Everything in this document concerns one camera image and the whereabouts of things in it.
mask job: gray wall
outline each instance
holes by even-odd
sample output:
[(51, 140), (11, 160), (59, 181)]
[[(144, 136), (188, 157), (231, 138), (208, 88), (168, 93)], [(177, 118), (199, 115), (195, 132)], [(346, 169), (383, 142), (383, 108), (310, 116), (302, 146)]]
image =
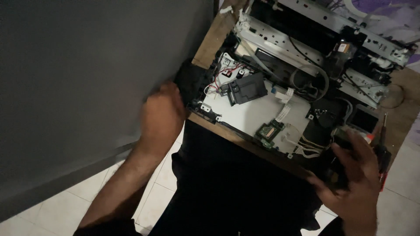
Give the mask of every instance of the gray wall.
[(209, 0), (1, 1), (0, 221), (136, 141), (144, 98), (194, 55), (212, 13)]

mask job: wooden board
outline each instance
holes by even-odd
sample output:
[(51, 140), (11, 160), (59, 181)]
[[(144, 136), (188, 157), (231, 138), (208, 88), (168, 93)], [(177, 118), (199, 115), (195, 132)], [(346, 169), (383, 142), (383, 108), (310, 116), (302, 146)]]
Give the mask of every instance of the wooden board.
[[(246, 3), (246, 0), (225, 0), (221, 9), (231, 5), (234, 10), (235, 18), (237, 19), (239, 10), (247, 7)], [(225, 21), (225, 17), (226, 15), (221, 14), (218, 14), (215, 17), (212, 26), (207, 32), (192, 61), (193, 64), (205, 69), (210, 67), (215, 59), (216, 52), (222, 46), (226, 36), (232, 30), (232, 23), (230, 21)], [(392, 82), (401, 85), (404, 88), (406, 92), (406, 99), (404, 103), (397, 108), (381, 108), (380, 111), (378, 111), (382, 114), (385, 111), (388, 111), (386, 146), (393, 154), (389, 168), (391, 167), (397, 152), (399, 151), (408, 131), (411, 128), (411, 125), (420, 111), (420, 93), (418, 92), (418, 88), (420, 88), (420, 74), (411, 69), (405, 68), (402, 71), (393, 72)], [(292, 174), (301, 178), (307, 176), (307, 173), (296, 163), (290, 160), (280, 160), (279, 157), (276, 157), (267, 151), (248, 143), (236, 135), (233, 131), (220, 124), (213, 125), (195, 114), (191, 114), (189, 119), (222, 136), (223, 138), (251, 151), (252, 153), (259, 155), (261, 158), (272, 162), (276, 166), (291, 172)]]

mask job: person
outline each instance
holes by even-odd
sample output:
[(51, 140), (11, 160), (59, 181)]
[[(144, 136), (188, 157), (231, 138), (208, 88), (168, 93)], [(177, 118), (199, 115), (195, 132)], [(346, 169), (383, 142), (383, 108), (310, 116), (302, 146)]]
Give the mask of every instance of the person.
[(313, 174), (299, 179), (185, 120), (174, 83), (148, 97), (140, 139), (74, 235), (139, 235), (131, 217), (184, 122), (183, 144), (172, 155), (178, 188), (149, 235), (301, 235), (321, 201), (338, 217), (320, 235), (375, 235), (378, 163), (360, 135), (348, 132), (352, 152), (331, 145), (349, 180), (349, 190), (333, 192)]

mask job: disassembled printer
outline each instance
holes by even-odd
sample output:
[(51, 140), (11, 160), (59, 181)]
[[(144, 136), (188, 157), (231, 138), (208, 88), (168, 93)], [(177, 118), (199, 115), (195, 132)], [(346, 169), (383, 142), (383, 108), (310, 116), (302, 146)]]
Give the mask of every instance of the disassembled printer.
[(233, 30), (188, 108), (314, 172), (343, 130), (373, 139), (390, 73), (417, 50), (309, 0), (253, 0), (225, 20)]

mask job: hand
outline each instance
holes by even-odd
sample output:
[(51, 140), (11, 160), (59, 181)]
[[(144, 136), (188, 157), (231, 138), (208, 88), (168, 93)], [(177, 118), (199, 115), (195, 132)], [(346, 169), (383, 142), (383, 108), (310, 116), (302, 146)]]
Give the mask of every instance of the hand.
[(344, 166), (349, 180), (349, 191), (337, 190), (333, 193), (315, 175), (307, 180), (314, 185), (324, 205), (343, 219), (344, 232), (347, 236), (374, 236), (376, 203), (380, 190), (378, 159), (359, 134), (348, 130), (347, 135), (352, 143), (353, 152), (344, 150), (335, 143), (331, 148)]
[(166, 154), (182, 130), (186, 111), (173, 82), (147, 98), (141, 113), (140, 144), (154, 154)]

